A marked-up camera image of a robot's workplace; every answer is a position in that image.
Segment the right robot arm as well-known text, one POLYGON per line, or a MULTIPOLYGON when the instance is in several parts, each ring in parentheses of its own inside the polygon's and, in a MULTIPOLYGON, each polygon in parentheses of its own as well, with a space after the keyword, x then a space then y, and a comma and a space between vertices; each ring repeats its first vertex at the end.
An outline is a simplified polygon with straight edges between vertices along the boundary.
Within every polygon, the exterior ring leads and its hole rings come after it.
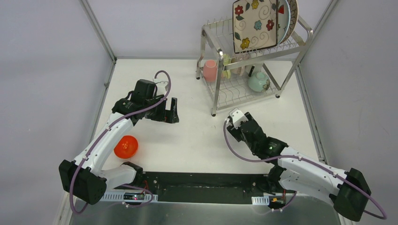
POLYGON ((237 108, 225 120, 224 133, 244 142, 258 157, 257 162, 273 164, 266 176, 266 192, 300 192, 331 205, 351 221, 360 221, 371 195, 361 171, 345 171, 308 158, 287 143, 266 135, 249 112, 237 108))

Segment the orange plastic bowl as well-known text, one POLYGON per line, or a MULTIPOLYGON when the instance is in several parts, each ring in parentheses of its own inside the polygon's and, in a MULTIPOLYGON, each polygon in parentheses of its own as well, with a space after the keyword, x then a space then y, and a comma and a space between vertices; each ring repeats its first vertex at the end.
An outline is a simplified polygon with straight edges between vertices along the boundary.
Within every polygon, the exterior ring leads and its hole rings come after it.
POLYGON ((114 148, 114 153, 121 159, 133 157, 138 151, 139 144, 135 137, 131 135, 123 136, 114 148))

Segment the white ribbed mug black handle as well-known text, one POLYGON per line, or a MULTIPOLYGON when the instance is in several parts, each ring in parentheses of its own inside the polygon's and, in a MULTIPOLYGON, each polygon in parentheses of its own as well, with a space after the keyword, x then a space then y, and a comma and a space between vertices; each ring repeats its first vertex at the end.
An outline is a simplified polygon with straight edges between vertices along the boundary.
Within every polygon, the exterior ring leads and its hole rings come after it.
POLYGON ((248 65, 245 67, 245 71, 247 72, 248 77, 251 77, 253 74, 257 72, 257 66, 255 64, 248 65))

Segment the square floral plate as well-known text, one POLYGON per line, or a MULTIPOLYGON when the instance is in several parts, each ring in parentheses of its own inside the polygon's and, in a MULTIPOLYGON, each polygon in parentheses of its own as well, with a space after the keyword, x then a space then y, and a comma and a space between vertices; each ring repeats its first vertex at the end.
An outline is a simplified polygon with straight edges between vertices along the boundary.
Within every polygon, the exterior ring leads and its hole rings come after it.
POLYGON ((254 52, 278 43, 276 0, 237 0, 232 5, 234 53, 254 52))

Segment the mint green bowl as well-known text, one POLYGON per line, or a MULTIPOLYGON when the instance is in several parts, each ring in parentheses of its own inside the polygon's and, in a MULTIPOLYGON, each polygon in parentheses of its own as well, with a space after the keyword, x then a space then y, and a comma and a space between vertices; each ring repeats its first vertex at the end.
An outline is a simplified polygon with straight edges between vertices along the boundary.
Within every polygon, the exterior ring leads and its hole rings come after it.
POLYGON ((251 90, 255 92, 265 92, 271 86, 269 76, 264 72, 258 72, 256 74, 253 74, 248 79, 248 86, 251 90))

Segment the brown rim petal pattern plate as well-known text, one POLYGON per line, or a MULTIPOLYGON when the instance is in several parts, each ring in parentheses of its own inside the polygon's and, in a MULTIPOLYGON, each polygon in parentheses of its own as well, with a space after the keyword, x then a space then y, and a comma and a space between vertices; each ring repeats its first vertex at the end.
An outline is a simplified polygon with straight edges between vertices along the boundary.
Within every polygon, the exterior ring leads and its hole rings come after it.
POLYGON ((299 10, 298 10, 298 2, 297 0, 288 0, 288 4, 290 7, 290 13, 291 13, 291 17, 290 17, 290 22, 289 22, 289 27, 288 27, 288 31, 284 37, 284 39, 282 40, 282 42, 286 41, 291 34, 293 33, 297 21, 298 21, 298 15, 299 15, 299 10))

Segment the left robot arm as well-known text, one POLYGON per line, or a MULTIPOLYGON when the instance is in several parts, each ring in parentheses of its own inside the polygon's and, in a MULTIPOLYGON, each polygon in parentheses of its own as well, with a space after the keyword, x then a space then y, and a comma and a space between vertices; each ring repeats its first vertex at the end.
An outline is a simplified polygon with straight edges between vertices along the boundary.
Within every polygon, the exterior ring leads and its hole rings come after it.
POLYGON ((63 189, 90 205, 96 204, 107 190, 124 184, 139 189, 143 184, 140 166, 126 162, 103 170, 103 165, 122 137, 140 119, 170 124, 179 122, 177 98, 173 97, 171 108, 166 109, 169 90, 169 81, 138 80, 127 97, 116 101, 105 125, 90 144, 72 161, 60 163, 63 189))

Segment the pink cup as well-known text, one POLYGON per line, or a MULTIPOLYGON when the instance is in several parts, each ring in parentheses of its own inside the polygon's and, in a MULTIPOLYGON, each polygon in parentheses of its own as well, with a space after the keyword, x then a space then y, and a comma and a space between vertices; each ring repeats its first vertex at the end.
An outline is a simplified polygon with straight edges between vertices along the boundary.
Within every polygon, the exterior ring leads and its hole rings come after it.
POLYGON ((203 66, 203 77, 207 82, 215 82, 217 76, 217 62, 215 60, 207 60, 203 66))

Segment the watermelon pattern round plate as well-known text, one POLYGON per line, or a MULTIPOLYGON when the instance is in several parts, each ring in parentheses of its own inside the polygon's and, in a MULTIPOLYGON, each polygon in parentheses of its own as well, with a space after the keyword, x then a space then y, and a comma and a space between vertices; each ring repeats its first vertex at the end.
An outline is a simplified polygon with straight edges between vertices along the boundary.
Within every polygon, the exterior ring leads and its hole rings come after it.
POLYGON ((287 0, 277 1, 277 13, 278 13, 278 27, 277 27, 277 41, 278 44, 283 42, 283 39, 287 35, 290 19, 291 10, 287 0))

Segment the pale yellow mug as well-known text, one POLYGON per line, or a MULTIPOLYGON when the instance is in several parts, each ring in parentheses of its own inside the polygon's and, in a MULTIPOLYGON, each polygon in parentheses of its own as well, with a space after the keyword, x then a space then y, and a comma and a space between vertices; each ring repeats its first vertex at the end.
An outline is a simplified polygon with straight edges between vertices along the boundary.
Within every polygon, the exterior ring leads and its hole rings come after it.
MULTIPOLYGON (((227 66, 231 63, 231 57, 229 54, 225 53, 223 55, 223 66, 227 66)), ((225 79, 230 79, 231 78, 231 71, 230 70, 223 70, 222 71, 222 77, 225 79)))

